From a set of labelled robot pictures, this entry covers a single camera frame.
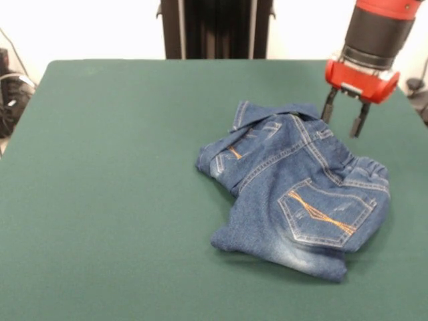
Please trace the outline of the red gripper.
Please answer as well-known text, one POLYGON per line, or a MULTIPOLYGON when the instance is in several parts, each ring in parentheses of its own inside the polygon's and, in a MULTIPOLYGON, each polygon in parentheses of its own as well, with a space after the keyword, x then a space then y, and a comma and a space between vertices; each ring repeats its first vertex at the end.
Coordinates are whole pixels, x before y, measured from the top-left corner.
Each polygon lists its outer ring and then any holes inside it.
POLYGON ((325 78, 332 87, 327 95, 321 119, 330 120, 338 90, 357 96, 362 101, 362 107, 360 114, 354 119, 349 136, 358 138, 368 116, 370 103, 381 104, 387 100, 395 91, 399 77, 400 73, 393 70, 379 71, 347 61, 328 60, 325 78))

